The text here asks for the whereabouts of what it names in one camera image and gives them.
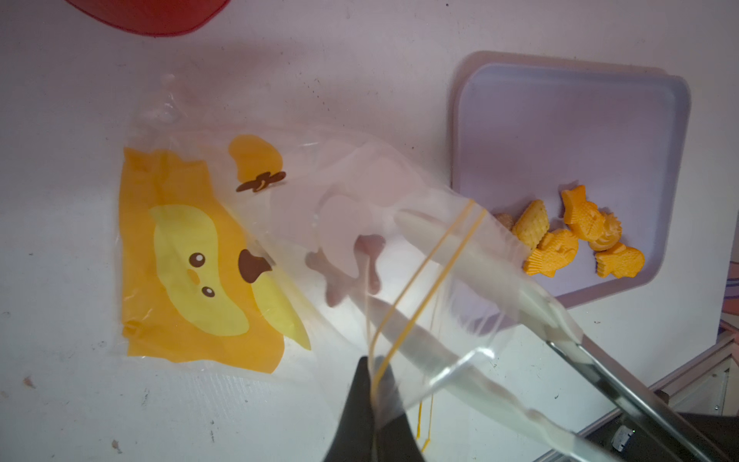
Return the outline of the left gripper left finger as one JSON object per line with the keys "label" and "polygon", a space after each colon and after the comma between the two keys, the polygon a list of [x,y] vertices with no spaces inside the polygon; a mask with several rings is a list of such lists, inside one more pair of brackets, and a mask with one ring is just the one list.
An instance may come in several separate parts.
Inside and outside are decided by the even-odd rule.
{"label": "left gripper left finger", "polygon": [[370,462],[375,443],[375,416],[371,404],[368,358],[361,357],[344,403],[325,462]]}

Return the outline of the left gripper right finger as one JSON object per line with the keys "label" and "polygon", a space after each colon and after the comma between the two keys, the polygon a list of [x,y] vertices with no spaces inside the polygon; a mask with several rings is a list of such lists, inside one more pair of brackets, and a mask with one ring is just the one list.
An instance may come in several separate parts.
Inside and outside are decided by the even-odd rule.
{"label": "left gripper right finger", "polygon": [[375,459],[377,461],[424,462],[391,367],[379,382],[380,404],[375,413]]}

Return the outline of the steel tongs with silicone tips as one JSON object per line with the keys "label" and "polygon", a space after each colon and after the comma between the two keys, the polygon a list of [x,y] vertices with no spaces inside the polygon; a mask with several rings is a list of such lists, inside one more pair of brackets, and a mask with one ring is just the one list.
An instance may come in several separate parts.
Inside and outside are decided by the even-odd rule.
{"label": "steel tongs with silicone tips", "polygon": [[367,315],[380,315],[376,331],[391,343],[379,365],[371,366],[371,399],[387,418],[398,413],[392,399],[396,385],[386,373],[392,358],[403,355],[421,372],[430,391],[448,387],[468,406],[497,420],[517,433],[539,440],[577,461],[611,461],[613,455],[571,431],[528,409],[510,392],[488,379],[473,365],[477,356],[492,356],[486,346],[458,355],[417,325],[425,306],[448,276],[453,276],[496,305],[496,323],[509,318],[525,326],[554,350],[633,423],[652,436],[677,461],[727,461],[729,454],[673,412],[646,385],[589,339],[563,305],[503,253],[501,240],[475,242],[475,234],[490,219],[482,211],[469,221],[473,206],[464,209],[452,224],[411,210],[396,212],[394,221],[403,238],[425,256],[425,262],[442,265],[433,285],[412,318],[381,300],[367,301]]}

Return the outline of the clear bag with yellow lion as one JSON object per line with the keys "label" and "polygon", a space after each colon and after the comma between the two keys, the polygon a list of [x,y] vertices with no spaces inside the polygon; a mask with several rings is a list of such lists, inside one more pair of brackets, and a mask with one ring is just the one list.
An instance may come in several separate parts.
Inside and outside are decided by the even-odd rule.
{"label": "clear bag with yellow lion", "polygon": [[[475,242],[501,240],[523,271],[525,244],[390,144],[346,129],[237,121],[167,75],[140,102],[123,150],[128,352],[262,375],[307,370],[327,392],[337,390],[342,367],[366,356],[372,379],[391,343],[377,333],[381,317],[367,315],[367,301],[412,318],[443,268],[403,238],[396,212],[452,224],[469,205],[469,221],[490,215]],[[482,367],[502,355],[504,329],[519,323],[496,323],[498,313],[448,276],[417,325],[458,355],[490,348],[492,356],[473,365],[503,387]],[[403,355],[390,367],[406,414],[419,407],[421,424],[431,421],[439,393],[492,419],[448,387],[430,391]]]}

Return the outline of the orange fish cookie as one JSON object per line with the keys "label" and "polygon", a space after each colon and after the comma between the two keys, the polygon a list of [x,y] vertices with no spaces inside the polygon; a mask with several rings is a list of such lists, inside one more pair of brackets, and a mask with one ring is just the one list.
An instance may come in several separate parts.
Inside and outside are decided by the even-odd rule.
{"label": "orange fish cookie", "polygon": [[548,232],[523,264],[523,270],[531,276],[555,277],[559,270],[575,261],[578,249],[579,238],[571,230]]}
{"label": "orange fish cookie", "polygon": [[606,236],[606,218],[594,202],[588,200],[584,185],[561,193],[564,223],[579,239],[594,243]]}
{"label": "orange fish cookie", "polygon": [[637,248],[631,248],[618,243],[609,250],[596,253],[597,275],[606,278],[613,275],[615,278],[634,278],[641,273],[646,258]]}

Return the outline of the yellow waffle cookie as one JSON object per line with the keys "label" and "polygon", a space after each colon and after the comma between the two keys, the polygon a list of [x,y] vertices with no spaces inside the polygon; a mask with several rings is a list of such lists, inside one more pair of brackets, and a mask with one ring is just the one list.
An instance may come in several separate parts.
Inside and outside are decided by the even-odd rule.
{"label": "yellow waffle cookie", "polygon": [[529,249],[539,246],[550,230],[550,220],[543,200],[537,199],[529,203],[519,219],[514,223],[512,234]]}

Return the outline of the orange shell cookie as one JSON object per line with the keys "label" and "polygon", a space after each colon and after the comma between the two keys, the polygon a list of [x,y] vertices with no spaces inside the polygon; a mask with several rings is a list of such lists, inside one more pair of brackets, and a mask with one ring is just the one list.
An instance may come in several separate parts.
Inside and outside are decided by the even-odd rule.
{"label": "orange shell cookie", "polygon": [[620,242],[623,234],[621,221],[614,214],[607,214],[604,218],[604,234],[589,244],[590,248],[595,252],[602,252],[613,248],[613,246],[616,246]]}

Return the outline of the heart shaped chocolate cookie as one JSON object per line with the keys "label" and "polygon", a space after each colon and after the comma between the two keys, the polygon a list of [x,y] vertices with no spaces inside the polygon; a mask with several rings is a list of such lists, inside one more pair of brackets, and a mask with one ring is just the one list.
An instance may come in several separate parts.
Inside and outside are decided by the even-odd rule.
{"label": "heart shaped chocolate cookie", "polygon": [[494,214],[494,218],[508,230],[511,230],[516,222],[514,217],[508,213]]}

